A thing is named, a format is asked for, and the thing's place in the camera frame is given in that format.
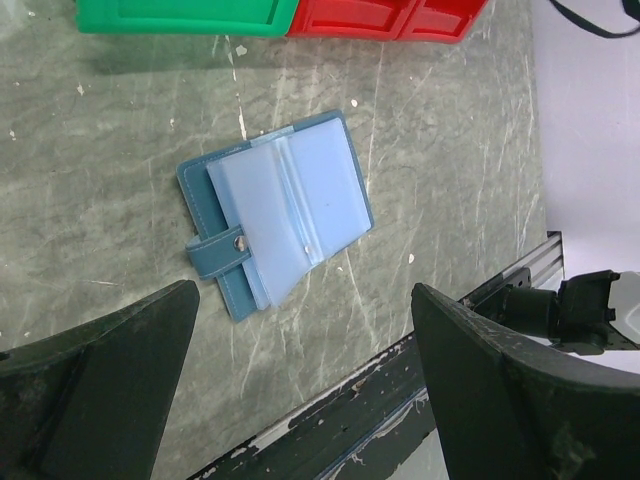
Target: plastic bin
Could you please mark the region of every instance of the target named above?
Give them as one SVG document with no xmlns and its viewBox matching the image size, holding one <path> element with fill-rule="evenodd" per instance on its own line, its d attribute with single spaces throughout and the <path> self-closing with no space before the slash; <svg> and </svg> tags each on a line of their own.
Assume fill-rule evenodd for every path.
<svg viewBox="0 0 640 480">
<path fill-rule="evenodd" d="M 298 0 L 77 0 L 84 33 L 283 36 Z"/>
<path fill-rule="evenodd" d="M 464 38 L 487 0 L 422 0 L 397 40 L 456 43 Z"/>
<path fill-rule="evenodd" d="M 289 37 L 394 40 L 418 0 L 300 0 Z"/>
</svg>

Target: wallet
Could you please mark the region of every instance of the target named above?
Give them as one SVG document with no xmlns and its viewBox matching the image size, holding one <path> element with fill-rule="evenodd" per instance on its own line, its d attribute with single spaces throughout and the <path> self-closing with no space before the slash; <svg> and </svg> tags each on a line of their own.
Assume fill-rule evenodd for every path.
<svg viewBox="0 0 640 480">
<path fill-rule="evenodd" d="M 202 280 L 217 279 L 235 321 L 279 306 L 313 267 L 374 225 L 340 111 L 182 163 Z"/>
</svg>

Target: red bin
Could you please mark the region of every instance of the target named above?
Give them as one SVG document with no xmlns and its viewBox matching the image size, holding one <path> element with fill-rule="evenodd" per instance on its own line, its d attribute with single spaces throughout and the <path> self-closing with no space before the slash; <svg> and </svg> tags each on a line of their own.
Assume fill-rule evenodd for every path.
<svg viewBox="0 0 640 480">
<path fill-rule="evenodd" d="M 395 40 L 418 0 L 300 0 L 289 37 Z"/>
<path fill-rule="evenodd" d="M 300 0 L 289 37 L 455 43 L 487 0 Z"/>
<path fill-rule="evenodd" d="M 462 40 L 487 0 L 420 1 L 398 40 L 456 43 Z"/>
</svg>

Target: stitching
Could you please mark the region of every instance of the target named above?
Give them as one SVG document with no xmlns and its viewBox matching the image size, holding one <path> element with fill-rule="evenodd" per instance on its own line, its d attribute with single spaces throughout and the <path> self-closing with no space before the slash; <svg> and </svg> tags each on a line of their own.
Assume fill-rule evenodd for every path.
<svg viewBox="0 0 640 480">
<path fill-rule="evenodd" d="M 208 273 L 203 278 L 209 279 L 209 278 L 217 277 L 218 275 L 220 275 L 221 272 L 224 272 L 225 270 L 229 270 L 237 265 L 240 265 L 242 262 L 244 262 L 248 258 L 249 258 L 248 255 L 246 257 L 242 256 L 240 258 L 237 258 L 236 260 L 233 260 L 232 262 L 229 262 L 228 264 L 223 265 L 222 267 L 219 267 L 217 270 L 214 270 L 213 272 Z"/>
<path fill-rule="evenodd" d="M 226 232 L 223 236 L 221 237 L 209 237 L 207 240 L 205 240 L 204 242 L 202 242 L 202 244 L 199 247 L 196 248 L 191 248 L 191 249 L 187 249 L 188 252 L 198 252 L 204 248 L 208 248 L 208 247 L 212 247 L 214 245 L 216 245 L 219 242 L 222 242 L 223 240 L 227 240 L 229 239 L 229 237 L 233 237 L 234 235 L 242 235 L 242 230 L 238 227 Z"/>
<path fill-rule="evenodd" d="M 240 312 L 238 311 L 238 306 L 236 305 L 236 302 L 233 298 L 233 294 L 231 293 L 231 289 L 229 288 L 229 284 L 227 283 L 227 279 L 225 278 L 224 275 L 222 275 L 219 280 L 222 280 L 222 283 L 224 283 L 225 289 L 227 291 L 227 293 L 229 294 L 229 301 L 231 301 L 231 314 L 236 316 L 236 317 L 241 317 L 242 315 L 240 314 Z"/>
<path fill-rule="evenodd" d="M 202 229 L 204 230 L 204 233 L 206 233 L 207 235 L 209 235 L 209 230 L 207 229 L 207 225 L 204 223 L 204 220 L 202 219 L 202 215 L 200 214 L 200 209 L 198 208 L 198 204 L 196 203 L 196 199 L 193 196 L 193 190 L 191 189 L 191 184 L 189 183 L 189 176 L 187 175 L 187 172 L 189 170 L 191 170 L 192 168 L 197 167 L 198 165 L 201 165 L 205 162 L 209 162 L 209 161 L 215 161 L 219 158 L 221 158 L 223 155 L 230 155 L 231 153 L 235 153 L 240 151 L 239 149 L 232 149 L 229 152 L 226 152 L 225 154 L 220 153 L 218 155 L 212 155 L 209 157 L 205 157 L 202 160 L 200 160 L 199 162 L 196 162 L 192 165 L 189 165 L 188 167 L 186 167 L 183 171 L 183 176 L 184 176 L 184 182 L 185 182 L 185 187 L 187 189 L 187 192 L 189 192 L 189 197 L 191 197 L 191 204 L 193 205 L 193 209 L 196 211 L 196 214 L 198 215 L 198 219 L 200 220 L 200 225 L 202 226 Z M 235 299 L 233 298 L 233 292 L 231 291 L 231 288 L 229 288 L 229 284 L 227 283 L 227 279 L 225 278 L 224 274 L 222 274 L 218 280 L 222 280 L 222 283 L 224 283 L 227 295 L 229 297 L 229 301 L 231 302 L 231 314 L 233 315 L 235 313 L 236 317 L 241 317 L 242 315 L 240 314 L 240 312 L 238 311 L 238 307 L 236 305 Z"/>
</svg>

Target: green bin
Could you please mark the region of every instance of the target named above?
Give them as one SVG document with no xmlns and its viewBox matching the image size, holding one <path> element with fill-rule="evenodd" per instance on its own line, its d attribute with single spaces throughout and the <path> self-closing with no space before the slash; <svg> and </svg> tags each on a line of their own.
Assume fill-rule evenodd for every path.
<svg viewBox="0 0 640 480">
<path fill-rule="evenodd" d="M 77 0 L 84 33 L 191 33 L 279 37 L 298 0 Z"/>
</svg>

